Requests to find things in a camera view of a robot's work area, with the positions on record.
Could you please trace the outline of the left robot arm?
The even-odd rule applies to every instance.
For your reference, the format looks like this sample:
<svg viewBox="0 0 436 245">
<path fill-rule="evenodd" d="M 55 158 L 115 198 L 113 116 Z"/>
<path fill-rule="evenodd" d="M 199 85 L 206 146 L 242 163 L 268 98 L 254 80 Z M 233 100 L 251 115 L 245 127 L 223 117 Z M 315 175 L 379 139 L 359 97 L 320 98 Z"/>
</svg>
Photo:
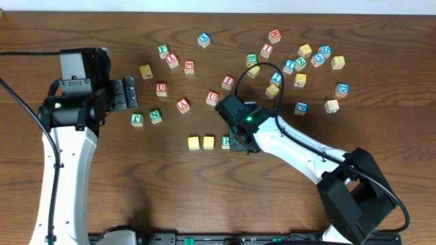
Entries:
<svg viewBox="0 0 436 245">
<path fill-rule="evenodd" d="M 31 244 L 88 244 L 89 172 L 112 112 L 136 108 L 134 78 L 110 79 L 106 48 L 61 50 L 62 77 L 39 107 L 44 175 Z"/>
</svg>

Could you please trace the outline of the yellow O block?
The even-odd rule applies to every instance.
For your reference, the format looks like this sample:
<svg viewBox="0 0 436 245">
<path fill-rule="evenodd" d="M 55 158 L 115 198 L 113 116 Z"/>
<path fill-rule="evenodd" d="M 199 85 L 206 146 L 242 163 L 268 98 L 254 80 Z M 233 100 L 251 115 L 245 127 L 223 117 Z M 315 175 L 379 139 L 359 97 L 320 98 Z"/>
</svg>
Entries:
<svg viewBox="0 0 436 245">
<path fill-rule="evenodd" d="M 213 136 L 204 136 L 203 138 L 203 149 L 212 150 L 215 145 L 215 138 Z"/>
</svg>

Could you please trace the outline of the green R block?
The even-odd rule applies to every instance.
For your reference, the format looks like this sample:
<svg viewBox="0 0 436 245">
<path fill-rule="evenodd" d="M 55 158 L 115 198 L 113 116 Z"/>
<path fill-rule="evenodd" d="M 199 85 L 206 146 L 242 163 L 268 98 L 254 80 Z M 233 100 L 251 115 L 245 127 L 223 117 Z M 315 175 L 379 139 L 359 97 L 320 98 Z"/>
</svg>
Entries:
<svg viewBox="0 0 436 245">
<path fill-rule="evenodd" d="M 221 147 L 223 149 L 229 149 L 230 148 L 230 137 L 229 136 L 223 136 L 222 137 Z"/>
</svg>

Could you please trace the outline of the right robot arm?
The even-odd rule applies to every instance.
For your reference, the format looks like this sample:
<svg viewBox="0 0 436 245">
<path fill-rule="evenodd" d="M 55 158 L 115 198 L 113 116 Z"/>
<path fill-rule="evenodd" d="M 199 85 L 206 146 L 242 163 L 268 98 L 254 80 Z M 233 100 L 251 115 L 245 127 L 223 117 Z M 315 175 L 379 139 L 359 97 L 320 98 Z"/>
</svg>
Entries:
<svg viewBox="0 0 436 245">
<path fill-rule="evenodd" d="M 367 151 L 329 147 L 291 127 L 272 110 L 233 94 L 215 109 L 241 147 L 279 157 L 316 185 L 331 223 L 323 240 L 363 244 L 397 207 L 392 188 Z"/>
</svg>

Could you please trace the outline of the yellow C block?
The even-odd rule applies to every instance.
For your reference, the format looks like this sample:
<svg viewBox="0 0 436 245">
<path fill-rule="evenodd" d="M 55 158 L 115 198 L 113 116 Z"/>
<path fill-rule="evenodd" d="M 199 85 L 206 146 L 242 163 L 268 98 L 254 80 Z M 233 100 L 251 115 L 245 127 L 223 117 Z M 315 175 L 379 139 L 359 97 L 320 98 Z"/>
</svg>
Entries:
<svg viewBox="0 0 436 245">
<path fill-rule="evenodd" d="M 189 137 L 188 138 L 188 147 L 190 150 L 199 150 L 200 149 L 200 140 L 198 136 Z"/>
</svg>

